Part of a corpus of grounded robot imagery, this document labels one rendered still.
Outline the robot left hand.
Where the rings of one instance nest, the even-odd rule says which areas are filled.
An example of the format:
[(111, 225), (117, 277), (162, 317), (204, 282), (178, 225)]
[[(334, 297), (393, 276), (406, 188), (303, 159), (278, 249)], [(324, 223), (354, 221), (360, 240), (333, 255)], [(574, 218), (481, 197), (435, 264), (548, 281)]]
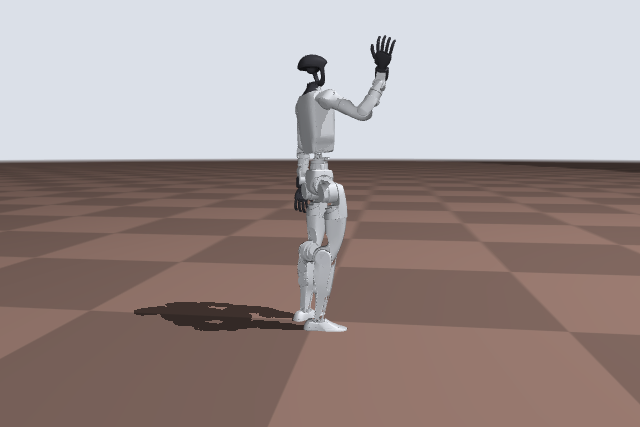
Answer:
[[(296, 187), (298, 188), (298, 190), (295, 193), (294, 208), (295, 208), (295, 210), (299, 210), (299, 212), (302, 212), (302, 210), (303, 210), (303, 212), (306, 213), (305, 207), (304, 207), (304, 202), (305, 202), (305, 206), (306, 206), (306, 209), (307, 209), (308, 208), (308, 202), (307, 202), (308, 200), (305, 200), (302, 197), (301, 186), (302, 185), (299, 185), (299, 177), (297, 176), (297, 178), (296, 178)], [(297, 200), (298, 200), (298, 209), (297, 209)], [(301, 210), (301, 202), (302, 202), (302, 210)], [(310, 200), (310, 202), (313, 202), (313, 200)]]

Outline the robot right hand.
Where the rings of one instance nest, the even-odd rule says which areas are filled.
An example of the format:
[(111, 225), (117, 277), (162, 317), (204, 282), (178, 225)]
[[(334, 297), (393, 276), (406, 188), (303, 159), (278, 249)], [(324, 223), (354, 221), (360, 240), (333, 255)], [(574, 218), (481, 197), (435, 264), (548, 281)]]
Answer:
[(373, 58), (375, 60), (374, 63), (377, 65), (377, 67), (375, 68), (375, 77), (376, 77), (376, 73), (377, 72), (386, 73), (385, 80), (387, 80), (388, 79), (388, 74), (389, 74), (389, 68), (387, 66), (389, 65), (389, 63), (391, 61), (391, 57), (392, 57), (391, 54), (392, 54), (393, 47), (394, 47), (394, 44), (395, 44), (396, 40), (393, 40), (393, 42), (391, 44), (391, 47), (390, 47), (390, 51), (389, 51), (389, 53), (387, 53), (391, 37), (389, 37), (388, 40), (387, 40), (385, 51), (383, 51), (383, 50), (384, 50), (384, 43), (385, 43), (386, 35), (384, 35), (384, 37), (382, 39), (381, 50), (379, 51), (380, 38), (381, 38), (381, 36), (379, 36), (378, 39), (377, 39), (376, 54), (375, 54), (375, 51), (374, 51), (374, 45), (373, 44), (371, 44), (371, 48), (370, 49), (371, 49), (372, 56), (373, 56)]

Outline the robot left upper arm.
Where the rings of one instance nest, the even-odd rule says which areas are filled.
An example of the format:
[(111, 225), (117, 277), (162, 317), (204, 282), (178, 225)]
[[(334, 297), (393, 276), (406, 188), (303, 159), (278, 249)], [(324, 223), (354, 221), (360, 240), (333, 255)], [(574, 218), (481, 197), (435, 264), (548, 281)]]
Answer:
[[(295, 113), (296, 113), (296, 116), (297, 116), (297, 104), (296, 104), (296, 106), (295, 106)], [(298, 147), (299, 147), (299, 149), (300, 149), (300, 150), (302, 150), (302, 151), (303, 151), (302, 144), (301, 144), (301, 140), (300, 140), (299, 125), (298, 125), (298, 116), (297, 116), (297, 136), (298, 136)]]

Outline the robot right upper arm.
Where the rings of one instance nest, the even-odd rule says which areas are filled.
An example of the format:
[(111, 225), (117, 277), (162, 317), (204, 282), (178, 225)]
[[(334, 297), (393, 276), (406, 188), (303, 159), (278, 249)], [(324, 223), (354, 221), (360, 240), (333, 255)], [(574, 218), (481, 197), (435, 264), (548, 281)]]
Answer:
[(366, 116), (359, 115), (357, 112), (357, 107), (360, 104), (357, 107), (354, 106), (350, 100), (340, 96), (333, 89), (327, 89), (318, 93), (315, 97), (315, 101), (317, 101), (319, 105), (326, 110), (335, 109), (345, 115), (348, 115), (360, 121), (369, 120), (373, 114), (371, 110), (370, 113)]

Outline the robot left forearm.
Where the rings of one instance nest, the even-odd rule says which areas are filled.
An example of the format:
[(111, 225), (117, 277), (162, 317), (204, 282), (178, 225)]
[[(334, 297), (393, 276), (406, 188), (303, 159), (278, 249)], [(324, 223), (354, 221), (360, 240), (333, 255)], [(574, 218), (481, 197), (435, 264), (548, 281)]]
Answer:
[(297, 148), (297, 158), (298, 158), (298, 168), (297, 168), (297, 176), (299, 177), (299, 185), (302, 185), (305, 180), (306, 171), (309, 170), (309, 159), (310, 154), (305, 154), (304, 151)]

